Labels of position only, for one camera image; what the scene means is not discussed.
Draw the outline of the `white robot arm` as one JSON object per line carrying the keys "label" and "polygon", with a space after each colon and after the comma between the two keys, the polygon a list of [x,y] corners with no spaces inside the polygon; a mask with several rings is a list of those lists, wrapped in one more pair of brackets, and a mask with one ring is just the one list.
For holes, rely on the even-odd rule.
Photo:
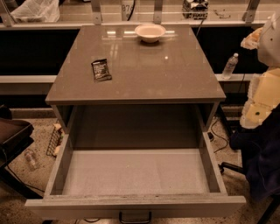
{"label": "white robot arm", "polygon": [[260,126],[280,103],[280,10],[265,25],[249,34],[241,46],[257,50],[257,58],[268,67],[254,74],[248,87],[248,99],[241,112],[240,125],[246,129]]}

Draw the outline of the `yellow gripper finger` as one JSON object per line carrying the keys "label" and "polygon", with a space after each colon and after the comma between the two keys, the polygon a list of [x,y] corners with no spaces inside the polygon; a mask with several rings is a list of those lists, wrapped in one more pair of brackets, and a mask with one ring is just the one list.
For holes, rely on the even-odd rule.
{"label": "yellow gripper finger", "polygon": [[280,103],[280,68],[254,74],[248,87],[248,100],[241,112],[240,125],[254,129],[263,124]]}
{"label": "yellow gripper finger", "polygon": [[253,50],[258,47],[259,38],[262,32],[262,28],[258,28],[251,32],[246,38],[241,42],[241,47]]}

